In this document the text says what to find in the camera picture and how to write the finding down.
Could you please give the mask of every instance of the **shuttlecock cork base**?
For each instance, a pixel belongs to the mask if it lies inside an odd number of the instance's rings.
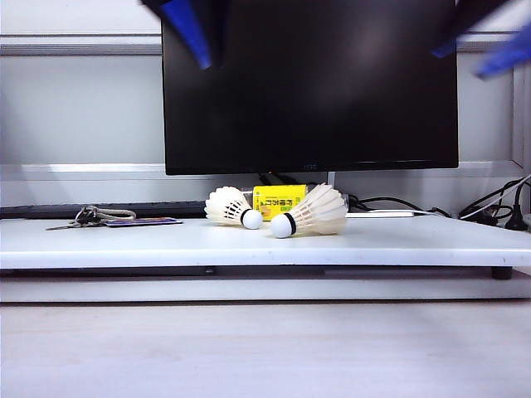
[[[346,214],[341,193],[330,185],[321,184],[289,212],[274,217],[270,228],[277,238],[287,238],[298,231],[332,235],[343,230]]]

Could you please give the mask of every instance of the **computer monitor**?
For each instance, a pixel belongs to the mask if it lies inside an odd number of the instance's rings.
[[[219,65],[163,26],[167,174],[456,167],[455,0],[231,0]]]

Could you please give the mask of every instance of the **monitor stand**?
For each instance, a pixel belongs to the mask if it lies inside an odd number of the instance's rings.
[[[326,183],[331,185],[332,187],[335,184],[335,172],[327,172],[326,173]]]

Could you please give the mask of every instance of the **white shelf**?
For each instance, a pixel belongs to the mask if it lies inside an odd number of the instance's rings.
[[[343,234],[279,240],[185,220],[173,226],[45,231],[65,221],[0,221],[2,269],[223,265],[531,265],[531,234],[439,216],[348,220]]]

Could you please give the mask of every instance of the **white wall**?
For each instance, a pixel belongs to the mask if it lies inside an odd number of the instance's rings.
[[[530,4],[517,1],[516,8],[477,29],[515,29]],[[95,34],[121,40],[158,32],[156,20],[136,0],[3,0],[1,23],[2,34],[15,35],[24,51],[31,50],[35,37],[53,44],[66,40],[55,35],[83,34],[98,46]],[[460,169],[342,172],[338,187],[361,197],[395,195],[457,211],[520,176],[512,161],[514,76],[478,80],[471,72],[483,56],[459,54],[460,159],[465,162]],[[202,200],[216,186],[258,183],[254,175],[164,176],[160,61],[160,56],[138,55],[0,58],[2,206]]]

